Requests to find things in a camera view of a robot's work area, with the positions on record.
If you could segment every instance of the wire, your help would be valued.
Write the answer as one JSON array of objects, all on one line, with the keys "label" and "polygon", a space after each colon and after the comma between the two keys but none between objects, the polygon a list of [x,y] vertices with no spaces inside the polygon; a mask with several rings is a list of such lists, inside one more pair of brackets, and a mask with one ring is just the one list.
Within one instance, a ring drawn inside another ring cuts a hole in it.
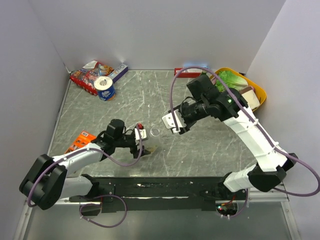
[{"label": "wire", "polygon": [[219,214],[219,213],[216,213],[217,215],[219,215],[219,216],[222,216],[223,218],[226,218],[226,219],[228,219],[228,218],[235,218],[235,217],[237,217],[237,216],[239,216],[241,213],[242,213],[242,211],[245,209],[245,207],[247,206],[247,203],[248,203],[248,199],[249,199],[249,189],[246,189],[245,190],[245,200],[244,200],[244,204],[243,204],[243,206],[242,206],[242,208],[235,214],[235,215],[229,215],[229,217],[227,217],[227,216],[223,216],[223,215],[221,215],[221,214]]},{"label": "wire", "polygon": [[126,133],[129,132],[129,131],[132,131],[132,132],[133,132],[134,130],[133,130],[133,129],[128,129],[127,131],[124,132],[124,134],[126,134]]},{"label": "wire", "polygon": [[230,206],[235,199],[236,199],[236,195],[233,195],[231,201],[222,203],[221,206]]},{"label": "wire", "polygon": [[122,162],[119,162],[117,160],[115,160],[113,157],[111,157],[110,155],[108,155],[107,153],[105,153],[104,151],[102,151],[101,149],[99,148],[94,148],[94,147],[82,147],[80,148],[79,150],[75,150],[75,151],[72,151],[69,155],[55,161],[54,163],[52,163],[50,166],[48,166],[41,174],[40,176],[35,180],[30,192],[29,192],[29,195],[28,195],[28,198],[27,198],[27,205],[30,207],[30,208],[33,208],[36,206],[36,204],[32,204],[31,203],[31,198],[32,198],[32,195],[34,194],[35,192],[35,189],[37,187],[37,185],[39,184],[39,182],[41,181],[41,179],[44,177],[44,175],[46,175],[47,172],[49,172],[54,166],[58,165],[59,163],[63,162],[63,161],[66,161],[67,159],[71,158],[71,157],[74,157],[80,153],[83,153],[83,152],[86,152],[86,151],[96,151],[96,152],[99,152],[99,153],[102,153],[103,155],[105,155],[107,158],[109,158],[112,162],[114,162],[115,164],[118,164],[120,166],[123,166],[123,167],[130,167],[132,165],[135,165],[141,155],[142,155],[142,151],[143,151],[143,148],[142,148],[142,137],[141,137],[141,133],[140,131],[137,131],[138,132],[138,135],[139,135],[139,143],[140,143],[140,150],[139,150],[139,154],[138,154],[138,157],[137,159],[132,162],[132,163],[122,163]]},{"label": "wire", "polygon": [[[234,100],[234,102],[237,104],[237,106],[243,111],[243,113],[248,117],[248,119],[254,123],[255,122],[255,119],[253,117],[251,117],[251,115],[246,111],[246,109],[241,105],[241,103],[238,101],[237,97],[231,92],[231,90],[229,89],[229,87],[227,86],[227,84],[212,70],[210,69],[207,69],[207,68],[204,68],[204,67],[201,67],[201,66],[188,66],[188,67],[184,67],[182,68],[181,70],[179,70],[176,75],[173,77],[173,80],[171,82],[171,87],[170,87],[170,94],[169,94],[169,103],[170,103],[170,110],[171,112],[173,113],[174,112],[174,104],[173,104],[173,100],[172,100],[172,96],[173,96],[173,91],[174,91],[174,84],[177,80],[177,77],[180,75],[180,73],[182,73],[183,71],[185,70],[188,70],[188,69],[201,69],[201,70],[204,70],[208,73],[210,73],[211,75],[213,75],[216,79],[218,79],[220,81],[220,83],[224,86],[225,90],[227,91],[227,93],[229,94],[229,96]],[[174,122],[174,125],[175,125],[175,128],[177,130],[179,130],[179,127],[178,127],[178,123],[177,123],[177,118],[176,118],[176,115],[175,114],[172,114],[172,118],[173,118],[173,122]],[[310,196],[314,196],[316,194],[318,194],[320,192],[320,176],[318,175],[318,173],[310,166],[308,165],[306,162],[298,159],[297,157],[294,157],[294,156],[291,156],[289,155],[288,153],[282,151],[281,149],[277,148],[273,141],[271,140],[271,138],[269,137],[268,133],[264,130],[264,128],[261,126],[260,123],[258,123],[257,125],[257,128],[260,130],[260,132],[263,134],[263,136],[266,138],[266,140],[268,141],[268,143],[271,145],[271,147],[274,148],[275,151],[277,151],[278,153],[286,156],[288,159],[291,159],[299,164],[301,164],[302,166],[306,167],[316,178],[317,180],[317,183],[318,183],[318,187],[316,188],[315,191],[313,192],[310,192],[310,193],[295,193],[295,192],[290,192],[290,191],[286,191],[286,190],[282,190],[282,189],[279,189],[277,187],[275,187],[274,189],[279,191],[279,192],[282,192],[282,193],[285,193],[285,194],[288,194],[288,195],[292,195],[292,196],[297,196],[297,197],[310,197]]]},{"label": "wire", "polygon": [[182,117],[184,117],[184,114],[183,114],[183,112],[182,112],[182,105],[184,104],[184,102],[185,102],[187,99],[192,99],[193,101],[196,101],[192,96],[187,96],[187,97],[181,102],[179,110],[180,110],[180,113],[181,113],[181,116],[182,116]]},{"label": "wire", "polygon": [[102,227],[102,228],[111,229],[111,228],[117,227],[117,226],[119,226],[120,224],[122,224],[122,222],[125,220],[125,218],[126,218],[126,216],[127,216],[128,209],[127,209],[126,202],[125,202],[121,197],[119,197],[119,196],[117,196],[117,195],[113,195],[113,194],[100,195],[100,196],[96,196],[96,197],[92,198],[92,200],[93,200],[93,199],[104,198],[104,197],[117,198],[117,199],[119,199],[119,200],[123,203],[123,205],[124,205],[124,214],[123,214],[123,217],[121,218],[121,220],[120,220],[118,223],[116,223],[116,224],[114,224],[114,225],[103,225],[103,224],[97,223],[96,221],[91,220],[90,218],[85,217],[85,216],[82,214],[82,212],[81,212],[82,209],[83,209],[84,207],[88,207],[88,206],[99,206],[99,204],[95,204],[95,203],[87,203],[87,204],[85,204],[85,205],[82,205],[82,206],[79,208],[79,214],[80,214],[80,218],[81,218],[81,219],[84,219],[84,220],[88,221],[89,223],[92,223],[92,224],[97,225],[97,226]]}]

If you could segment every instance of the yellow bowl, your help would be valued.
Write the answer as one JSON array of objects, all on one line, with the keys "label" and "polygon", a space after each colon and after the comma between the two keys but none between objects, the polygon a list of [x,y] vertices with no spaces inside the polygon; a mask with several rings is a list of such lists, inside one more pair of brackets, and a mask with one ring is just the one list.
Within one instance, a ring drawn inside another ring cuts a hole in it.
[{"label": "yellow bowl", "polygon": [[260,87],[259,85],[255,84],[253,81],[251,81],[250,79],[246,78],[245,76],[242,76],[240,73],[232,70],[231,68],[228,68],[228,67],[223,67],[223,68],[220,68],[219,70],[215,71],[216,74],[219,74],[220,72],[223,72],[223,71],[231,71],[234,75],[237,75],[243,79],[245,79],[248,83],[249,86],[252,86],[254,87],[255,89],[255,95],[256,97],[259,99],[259,102],[260,102],[260,106],[265,102],[266,98],[267,98],[267,93],[266,91]]}]

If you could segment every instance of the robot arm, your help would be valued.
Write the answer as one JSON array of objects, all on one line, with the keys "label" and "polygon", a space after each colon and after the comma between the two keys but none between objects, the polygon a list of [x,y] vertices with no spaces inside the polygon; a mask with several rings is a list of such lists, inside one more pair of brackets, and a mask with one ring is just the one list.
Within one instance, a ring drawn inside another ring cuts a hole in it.
[{"label": "robot arm", "polygon": [[[106,158],[104,155],[112,155],[116,148],[129,148],[134,158],[139,155],[137,140],[144,141],[147,139],[145,129],[138,130],[135,128],[131,134],[124,133],[125,123],[120,119],[113,119],[96,139],[86,146],[64,155],[49,157],[46,154],[39,156],[33,166],[22,181],[19,190],[26,196],[29,196],[34,183],[39,176],[52,164],[56,164],[47,172],[40,182],[36,185],[31,200],[41,209],[46,210],[52,207],[60,198],[72,196],[87,196],[88,198],[95,195],[97,185],[94,178],[89,175],[82,175],[75,178],[67,178],[77,170],[100,162]],[[142,148],[142,156],[149,154]]]},{"label": "robot arm", "polygon": [[[226,91],[219,92],[207,75],[195,78],[187,84],[187,87],[195,102],[192,104],[182,102],[174,108],[178,130],[171,112],[162,117],[166,128],[171,129],[173,133],[184,134],[200,119],[208,116],[218,118],[241,138],[257,160],[257,164],[244,170],[227,173],[218,192],[224,197],[251,187],[268,192],[280,184],[285,178],[286,172],[295,163],[270,146],[257,127],[260,125],[258,119],[239,92],[233,88],[230,89],[240,104],[252,116],[254,122],[248,119]],[[277,142],[273,140],[272,142],[279,148]]]}]

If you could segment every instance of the packaging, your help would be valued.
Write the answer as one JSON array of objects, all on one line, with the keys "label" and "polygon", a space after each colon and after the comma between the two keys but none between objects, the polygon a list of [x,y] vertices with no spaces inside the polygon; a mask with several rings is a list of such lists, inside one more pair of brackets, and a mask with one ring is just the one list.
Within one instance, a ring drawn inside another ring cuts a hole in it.
[{"label": "packaging", "polygon": [[116,96],[114,82],[108,76],[99,76],[94,82],[94,88],[102,101],[110,101]]},{"label": "packaging", "polygon": [[126,72],[128,72],[128,66],[125,64],[121,64],[118,66],[108,77],[112,79],[113,83],[118,81]]},{"label": "packaging", "polygon": [[80,149],[82,147],[84,147],[85,145],[87,145],[88,143],[90,143],[92,140],[94,140],[96,138],[96,136],[83,131],[75,140],[74,142],[71,144],[71,146],[68,148],[67,151],[65,151],[65,154],[70,153],[74,150]]},{"label": "packaging", "polygon": [[101,62],[91,61],[83,66],[83,68],[74,71],[70,79],[90,94],[96,96],[98,93],[94,87],[95,80],[99,76],[108,76],[113,70],[112,67],[104,65]]}]

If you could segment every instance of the red object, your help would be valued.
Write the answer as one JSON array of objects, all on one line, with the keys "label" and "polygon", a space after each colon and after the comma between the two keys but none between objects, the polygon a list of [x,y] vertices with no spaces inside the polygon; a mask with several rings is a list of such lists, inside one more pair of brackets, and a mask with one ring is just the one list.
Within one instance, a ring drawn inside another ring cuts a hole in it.
[{"label": "red object", "polygon": [[107,71],[105,71],[106,75],[104,76],[109,75],[114,70],[112,67],[106,66],[103,63],[97,61],[94,68],[81,68],[73,72],[70,76],[70,79],[78,86],[84,88],[84,90],[86,90],[88,93],[96,96],[98,93],[95,89],[94,83],[95,80],[100,76],[99,66],[102,66],[104,67],[104,69],[107,69]]},{"label": "red object", "polygon": [[[174,69],[174,75],[177,74],[182,69],[182,67],[178,67]],[[188,69],[186,71],[183,71],[182,73],[179,74],[178,78],[187,78],[187,79],[192,79],[199,77],[201,75],[201,70],[200,69]]]},{"label": "red object", "polygon": [[87,131],[83,131],[77,138],[74,140],[74,142],[71,144],[71,146],[65,151],[65,154],[70,153],[74,150],[80,149],[87,145],[88,143],[91,143],[93,139],[95,139],[96,136],[88,133]]},{"label": "red object", "polygon": [[144,126],[141,123],[138,123],[138,128],[139,129],[144,129]]}]

